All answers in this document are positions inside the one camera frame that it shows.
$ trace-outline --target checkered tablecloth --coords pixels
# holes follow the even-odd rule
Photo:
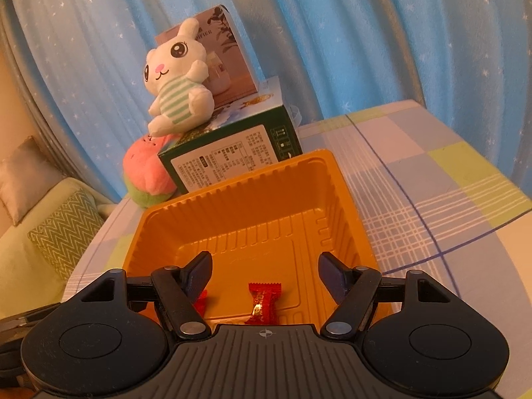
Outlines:
[[[411,100],[302,126],[299,137],[305,152],[334,153],[382,272],[425,270],[488,318],[511,350],[497,391],[532,398],[532,201]],[[141,215],[119,204],[63,300],[122,266]]]

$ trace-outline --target blue curtain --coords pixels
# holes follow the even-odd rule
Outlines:
[[[69,153],[85,159],[88,182],[119,199],[126,193],[122,158],[151,119],[143,67],[154,37],[219,3],[235,12],[231,0],[12,1],[38,70],[33,76],[44,81],[36,93],[54,102],[39,104],[44,118],[63,144],[70,138]]]
[[[149,119],[153,37],[218,3],[238,9],[255,68],[280,74],[304,122],[413,98],[532,194],[532,0],[13,3],[57,112],[118,195]]]

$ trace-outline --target red candy wrapper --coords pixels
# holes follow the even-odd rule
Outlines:
[[[249,284],[253,296],[253,312],[244,323],[249,326],[276,326],[277,312],[274,303],[281,295],[281,284]]]
[[[194,309],[198,311],[198,313],[203,317],[205,315],[205,308],[207,306],[207,290],[204,289],[201,291],[200,296],[198,297],[198,300],[194,303]]]

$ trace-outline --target crosshair logo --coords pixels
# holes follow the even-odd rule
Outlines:
[[[259,334],[262,336],[262,337],[269,337],[273,334],[273,332],[271,330],[268,330],[268,329],[264,329],[264,330],[261,330],[259,332]]]

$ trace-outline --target bunny mouth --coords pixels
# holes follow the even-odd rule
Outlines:
[[[168,69],[167,71],[160,71],[159,72],[159,77],[155,78],[155,81],[159,81],[159,79],[161,79],[161,76],[166,75],[169,71],[170,71],[170,69]]]

